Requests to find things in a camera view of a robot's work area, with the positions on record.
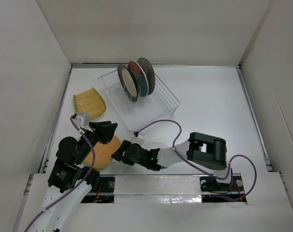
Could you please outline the orange bamboo tray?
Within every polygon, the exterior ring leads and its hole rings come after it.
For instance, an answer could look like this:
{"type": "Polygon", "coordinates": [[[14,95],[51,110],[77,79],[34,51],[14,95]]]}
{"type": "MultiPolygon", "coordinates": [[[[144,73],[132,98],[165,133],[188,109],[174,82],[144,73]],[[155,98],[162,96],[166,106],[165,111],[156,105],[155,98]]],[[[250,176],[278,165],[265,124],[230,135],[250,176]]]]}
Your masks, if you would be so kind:
{"type": "Polygon", "coordinates": [[[97,143],[94,146],[95,162],[93,168],[96,170],[105,168],[112,160],[111,156],[119,149],[120,145],[120,139],[115,135],[111,142],[106,145],[97,143]]]}

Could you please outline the grey reindeer plate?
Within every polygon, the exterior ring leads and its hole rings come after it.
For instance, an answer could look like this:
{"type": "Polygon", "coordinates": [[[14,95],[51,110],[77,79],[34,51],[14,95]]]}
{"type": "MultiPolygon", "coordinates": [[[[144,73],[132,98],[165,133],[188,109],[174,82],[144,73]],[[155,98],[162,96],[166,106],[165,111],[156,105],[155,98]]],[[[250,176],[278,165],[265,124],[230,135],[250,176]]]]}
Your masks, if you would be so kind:
{"type": "Polygon", "coordinates": [[[137,63],[143,68],[148,81],[148,95],[152,94],[155,89],[156,78],[154,69],[149,60],[146,58],[139,58],[137,63]]]}

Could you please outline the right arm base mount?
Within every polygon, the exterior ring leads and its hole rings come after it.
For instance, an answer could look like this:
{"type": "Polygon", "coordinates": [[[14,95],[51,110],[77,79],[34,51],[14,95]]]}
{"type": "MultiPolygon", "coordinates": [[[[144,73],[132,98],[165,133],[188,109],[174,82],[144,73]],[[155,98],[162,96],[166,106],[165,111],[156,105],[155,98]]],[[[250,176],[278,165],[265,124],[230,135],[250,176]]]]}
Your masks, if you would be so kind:
{"type": "Polygon", "coordinates": [[[210,176],[200,176],[202,203],[229,202],[229,199],[246,202],[243,181],[240,175],[233,175],[230,183],[219,183],[210,176]]]}

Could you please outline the brown-rimmed cream plate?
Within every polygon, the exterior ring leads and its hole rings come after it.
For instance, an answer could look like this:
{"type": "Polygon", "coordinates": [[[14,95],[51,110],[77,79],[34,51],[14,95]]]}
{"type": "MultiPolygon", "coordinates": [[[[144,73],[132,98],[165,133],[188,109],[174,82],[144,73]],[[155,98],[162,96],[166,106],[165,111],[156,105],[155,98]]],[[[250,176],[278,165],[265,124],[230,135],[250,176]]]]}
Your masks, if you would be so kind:
{"type": "Polygon", "coordinates": [[[132,102],[138,100],[138,84],[134,75],[122,64],[117,67],[117,73],[123,90],[132,102]]]}

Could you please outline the teal and red floral plate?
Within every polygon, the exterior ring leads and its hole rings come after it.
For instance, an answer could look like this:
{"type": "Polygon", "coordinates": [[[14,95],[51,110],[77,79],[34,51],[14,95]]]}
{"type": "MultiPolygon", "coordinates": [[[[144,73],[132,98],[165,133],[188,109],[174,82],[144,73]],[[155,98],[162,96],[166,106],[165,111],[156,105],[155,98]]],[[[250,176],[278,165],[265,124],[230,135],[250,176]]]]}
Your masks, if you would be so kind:
{"type": "Polygon", "coordinates": [[[148,80],[141,65],[139,65],[137,61],[130,60],[128,62],[127,68],[136,79],[139,96],[146,97],[148,94],[148,80]]]}

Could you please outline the green-rimmed bamboo tray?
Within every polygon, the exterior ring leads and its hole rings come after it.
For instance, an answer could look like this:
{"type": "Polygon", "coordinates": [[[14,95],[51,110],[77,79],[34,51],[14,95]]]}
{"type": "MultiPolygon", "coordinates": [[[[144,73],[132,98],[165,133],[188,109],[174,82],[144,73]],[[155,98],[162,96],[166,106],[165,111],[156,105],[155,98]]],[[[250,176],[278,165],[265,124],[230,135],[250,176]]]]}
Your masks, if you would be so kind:
{"type": "Polygon", "coordinates": [[[106,103],[95,88],[73,95],[76,113],[87,113],[90,119],[96,119],[106,111],[106,103]]]}

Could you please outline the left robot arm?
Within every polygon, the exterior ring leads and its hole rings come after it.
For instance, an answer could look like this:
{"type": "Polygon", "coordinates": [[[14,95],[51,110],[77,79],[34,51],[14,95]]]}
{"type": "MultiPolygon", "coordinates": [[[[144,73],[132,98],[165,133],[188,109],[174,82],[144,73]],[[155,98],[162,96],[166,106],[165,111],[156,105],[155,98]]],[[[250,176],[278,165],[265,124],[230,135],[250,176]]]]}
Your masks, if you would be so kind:
{"type": "Polygon", "coordinates": [[[60,141],[40,212],[26,227],[27,232],[63,232],[83,198],[99,187],[100,173],[92,166],[79,165],[89,153],[95,161],[94,146],[111,142],[117,123],[90,122],[74,128],[80,138],[69,136],[60,141]]]}

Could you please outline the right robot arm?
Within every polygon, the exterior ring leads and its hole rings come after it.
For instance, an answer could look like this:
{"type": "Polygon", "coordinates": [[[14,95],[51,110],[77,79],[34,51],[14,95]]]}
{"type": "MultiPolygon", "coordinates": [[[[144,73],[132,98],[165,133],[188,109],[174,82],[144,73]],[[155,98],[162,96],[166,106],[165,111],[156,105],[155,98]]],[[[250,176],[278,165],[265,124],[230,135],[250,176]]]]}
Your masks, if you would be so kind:
{"type": "Polygon", "coordinates": [[[169,148],[147,150],[142,147],[144,138],[136,133],[130,142],[124,140],[112,158],[116,161],[133,166],[138,164],[148,170],[160,171],[185,162],[198,168],[205,167],[214,171],[217,188],[226,190],[233,184],[233,174],[226,159],[226,141],[198,132],[192,132],[189,139],[169,148]]]}

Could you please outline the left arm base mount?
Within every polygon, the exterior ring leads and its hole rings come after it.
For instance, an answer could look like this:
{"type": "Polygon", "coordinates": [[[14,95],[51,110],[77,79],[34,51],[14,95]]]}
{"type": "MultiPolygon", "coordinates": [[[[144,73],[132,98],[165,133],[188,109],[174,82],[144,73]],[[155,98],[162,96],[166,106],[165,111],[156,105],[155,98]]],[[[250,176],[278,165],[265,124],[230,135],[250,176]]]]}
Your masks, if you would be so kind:
{"type": "Polygon", "coordinates": [[[81,201],[81,203],[113,203],[115,176],[103,175],[99,183],[81,201]]]}

